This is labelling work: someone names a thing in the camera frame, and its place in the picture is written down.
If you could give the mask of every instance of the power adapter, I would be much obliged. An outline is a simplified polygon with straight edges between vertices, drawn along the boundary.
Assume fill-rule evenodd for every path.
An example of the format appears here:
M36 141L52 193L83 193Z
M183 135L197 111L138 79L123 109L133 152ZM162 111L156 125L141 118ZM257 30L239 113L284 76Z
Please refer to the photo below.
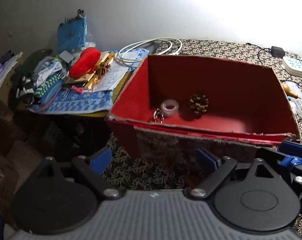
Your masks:
M271 55L273 57L283 58L285 56L285 51L280 47L272 46L271 47Z

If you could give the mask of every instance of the wall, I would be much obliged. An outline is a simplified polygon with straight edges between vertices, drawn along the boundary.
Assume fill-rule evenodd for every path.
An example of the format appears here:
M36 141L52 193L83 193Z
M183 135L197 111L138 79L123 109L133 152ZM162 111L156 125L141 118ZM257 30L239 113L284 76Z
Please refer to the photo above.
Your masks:
M168 36L302 53L302 0L0 0L0 54L55 49L58 25L79 8L101 50Z

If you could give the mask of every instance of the black and beige floral fabric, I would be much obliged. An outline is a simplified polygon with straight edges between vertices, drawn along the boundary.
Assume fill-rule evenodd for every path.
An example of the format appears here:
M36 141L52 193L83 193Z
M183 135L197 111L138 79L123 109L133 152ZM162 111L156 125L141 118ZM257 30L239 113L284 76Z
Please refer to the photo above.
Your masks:
M198 55L205 57L219 57L233 60L242 60L260 64L257 53L260 48L253 45L237 44L222 41L182 40L183 47L180 54ZM157 51L166 48L161 44ZM272 57L270 53L260 51L260 60L263 65L273 68L278 78L286 81L295 81L302 85L302 78L288 74L281 67L281 59ZM286 53L286 56L299 58L299 55ZM302 117L297 116L302 140ZM113 151L112 162L103 173L103 176L120 189L175 189L185 187L185 179L190 171L183 167L168 167L132 158L121 147L118 140L112 135L107 145ZM297 217L294 230L302 236L302 215Z

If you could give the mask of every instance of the power strip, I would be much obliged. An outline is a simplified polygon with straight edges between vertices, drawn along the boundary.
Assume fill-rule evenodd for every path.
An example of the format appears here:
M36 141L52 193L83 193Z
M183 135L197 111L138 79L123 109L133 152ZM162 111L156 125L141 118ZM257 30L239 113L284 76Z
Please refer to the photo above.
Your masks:
M302 61L292 57L283 57L282 67L291 75L302 77Z

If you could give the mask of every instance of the tape roll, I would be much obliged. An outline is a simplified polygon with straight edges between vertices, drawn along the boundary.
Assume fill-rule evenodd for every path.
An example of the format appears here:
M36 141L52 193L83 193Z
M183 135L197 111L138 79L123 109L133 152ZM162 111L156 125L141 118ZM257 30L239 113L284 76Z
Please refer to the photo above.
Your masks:
M161 110L165 117L172 117L179 112L179 103L174 99L167 99L162 102Z

